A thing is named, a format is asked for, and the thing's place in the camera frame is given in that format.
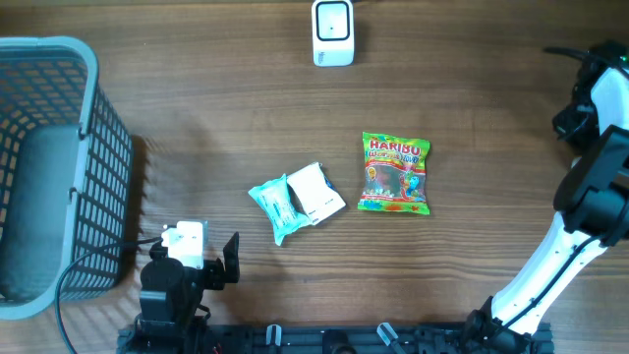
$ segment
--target gray plastic basket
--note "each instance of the gray plastic basket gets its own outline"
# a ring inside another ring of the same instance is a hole
[[[0,320],[46,309],[63,269],[124,239],[131,137],[69,37],[0,38]],[[120,248],[83,261],[62,299],[93,298],[120,275]]]

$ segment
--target candy bag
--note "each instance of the candy bag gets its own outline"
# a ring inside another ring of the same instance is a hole
[[[286,235],[311,224],[308,217],[297,212],[291,204],[286,175],[251,188],[249,195],[266,212],[266,216],[271,221],[277,246],[282,245]]]
[[[426,155],[430,142],[363,133],[365,188],[360,210],[430,214],[426,202]]]

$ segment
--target wood grain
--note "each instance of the wood grain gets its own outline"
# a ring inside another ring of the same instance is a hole
[[[552,218],[572,155],[550,119],[579,67],[541,53],[629,41],[623,1],[357,4],[356,63],[312,63],[310,4],[0,10],[0,35],[66,34],[136,136],[130,232],[210,223],[208,256],[241,233],[241,283],[205,293],[214,324],[463,321],[505,286]],[[432,215],[357,211],[361,133],[432,142]],[[247,191],[323,163],[348,203],[284,247]],[[558,353],[624,353],[629,245],[594,261],[555,302]],[[65,304],[81,353],[109,353],[139,311],[133,271],[104,297]],[[52,311],[0,323],[1,353],[64,352]]]

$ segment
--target white device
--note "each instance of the white device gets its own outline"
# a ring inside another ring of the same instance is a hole
[[[600,134],[612,124],[629,130],[629,81],[618,70],[609,68],[600,76],[592,87],[591,99],[597,107]],[[557,212],[546,237],[529,261],[518,275],[493,297],[492,315],[504,323],[514,319],[531,303],[531,299],[537,298],[546,288],[570,257],[576,245],[589,237],[579,231],[566,232],[561,214]],[[599,241],[586,246],[575,262],[565,270],[543,297],[543,300],[528,314],[512,324],[509,329],[520,334],[535,333],[543,314],[552,302],[581,269],[594,258],[602,255],[605,250],[606,247],[602,247]]]
[[[354,61],[354,8],[349,0],[313,3],[313,60],[319,67]]]
[[[203,269],[203,245],[207,221],[179,221],[177,226],[164,225],[161,233],[163,247],[168,247],[168,258],[183,266]]]

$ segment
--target haribo logo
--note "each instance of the haribo logo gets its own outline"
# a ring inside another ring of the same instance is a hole
[[[406,144],[387,143],[378,140],[371,141],[370,149],[393,150],[404,154],[411,154],[414,156],[419,156],[422,153],[422,150],[419,147],[409,147]]]

